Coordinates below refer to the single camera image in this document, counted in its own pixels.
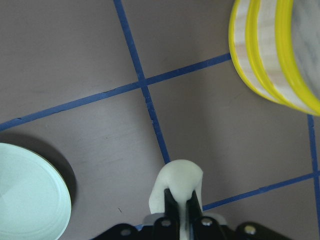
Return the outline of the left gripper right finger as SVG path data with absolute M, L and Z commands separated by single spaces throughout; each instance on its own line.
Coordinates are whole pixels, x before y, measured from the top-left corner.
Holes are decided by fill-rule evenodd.
M 220 239 L 219 222 L 211 216 L 203 215 L 195 190 L 186 202 L 186 216 L 190 240 Z

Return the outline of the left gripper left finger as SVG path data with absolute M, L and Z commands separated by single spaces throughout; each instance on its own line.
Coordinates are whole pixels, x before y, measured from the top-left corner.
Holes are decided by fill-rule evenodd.
M 180 239 L 179 206 L 169 188 L 164 190 L 164 220 L 163 227 L 168 240 Z

